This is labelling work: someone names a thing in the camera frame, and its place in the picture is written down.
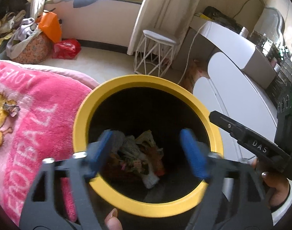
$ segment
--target pink blanket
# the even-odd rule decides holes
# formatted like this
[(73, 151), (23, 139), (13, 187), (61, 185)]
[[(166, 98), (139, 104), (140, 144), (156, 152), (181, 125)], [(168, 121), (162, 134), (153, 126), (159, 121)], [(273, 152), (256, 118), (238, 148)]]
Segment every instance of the pink blanket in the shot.
[[(55, 70), (28, 70), (23, 65), (0, 61), (0, 204), (17, 225), (41, 160), (67, 159), (73, 153), (77, 110), (98, 85), (90, 77), (81, 76), (88, 79), (90, 87)], [(4, 102), (17, 104), (21, 110), (11, 117), (2, 109)], [(64, 191), (67, 211), (73, 219), (74, 205), (66, 181)]]

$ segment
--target screw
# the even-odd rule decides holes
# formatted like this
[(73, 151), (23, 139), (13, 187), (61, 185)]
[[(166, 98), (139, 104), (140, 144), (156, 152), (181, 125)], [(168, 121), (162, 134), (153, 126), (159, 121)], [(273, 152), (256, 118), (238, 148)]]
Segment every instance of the screw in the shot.
[(53, 158), (45, 158), (44, 160), (42, 160), (42, 162), (45, 164), (54, 163), (54, 159)]
[(74, 153), (72, 156), (74, 159), (83, 158), (87, 156), (87, 152), (85, 151), (77, 152), (77, 153)]

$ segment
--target mirror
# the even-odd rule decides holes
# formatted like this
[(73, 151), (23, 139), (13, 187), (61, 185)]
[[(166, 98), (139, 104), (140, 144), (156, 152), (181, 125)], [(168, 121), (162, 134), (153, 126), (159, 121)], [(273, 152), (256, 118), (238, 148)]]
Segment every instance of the mirror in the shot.
[(277, 48), (284, 45), (284, 20), (278, 9), (266, 6), (254, 27), (263, 36), (273, 41)]

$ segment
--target fingernail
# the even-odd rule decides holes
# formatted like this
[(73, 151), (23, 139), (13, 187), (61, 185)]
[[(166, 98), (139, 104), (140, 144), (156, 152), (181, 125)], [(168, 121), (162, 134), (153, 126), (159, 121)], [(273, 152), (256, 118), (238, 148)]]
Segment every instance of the fingernail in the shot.
[(112, 217), (116, 217), (117, 218), (117, 209), (113, 209), (109, 215), (107, 216), (107, 220), (111, 219)]

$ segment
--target gray cloth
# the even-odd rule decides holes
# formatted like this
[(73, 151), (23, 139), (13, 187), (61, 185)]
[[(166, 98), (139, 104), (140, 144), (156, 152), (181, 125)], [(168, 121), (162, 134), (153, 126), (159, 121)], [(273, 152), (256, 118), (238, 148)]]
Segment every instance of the gray cloth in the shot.
[(17, 58), (27, 44), (41, 32), (33, 18), (23, 19), (20, 27), (6, 45), (6, 55), (10, 59)]
[(36, 28), (34, 18), (23, 19), (20, 23), (20, 27), (16, 30), (14, 34), (14, 40), (23, 41), (28, 38)]

